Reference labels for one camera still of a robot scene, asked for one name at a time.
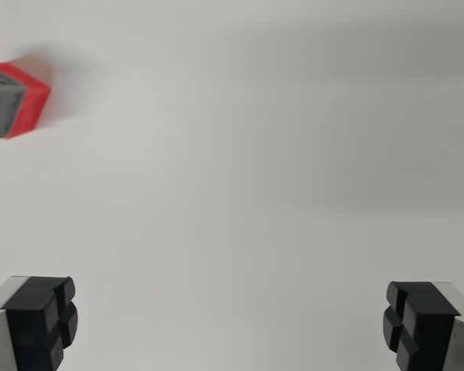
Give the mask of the black-padded silver gripper right finger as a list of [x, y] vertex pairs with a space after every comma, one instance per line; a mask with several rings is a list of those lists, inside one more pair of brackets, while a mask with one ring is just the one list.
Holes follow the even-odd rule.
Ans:
[[449, 282], [392, 281], [383, 333], [405, 371], [464, 370], [464, 295]]

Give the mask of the black-padded silver gripper left finger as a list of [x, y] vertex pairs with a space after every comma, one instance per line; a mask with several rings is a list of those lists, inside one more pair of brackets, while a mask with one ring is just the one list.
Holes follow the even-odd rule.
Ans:
[[11, 276], [0, 286], [0, 370], [54, 371], [78, 326], [71, 277]]

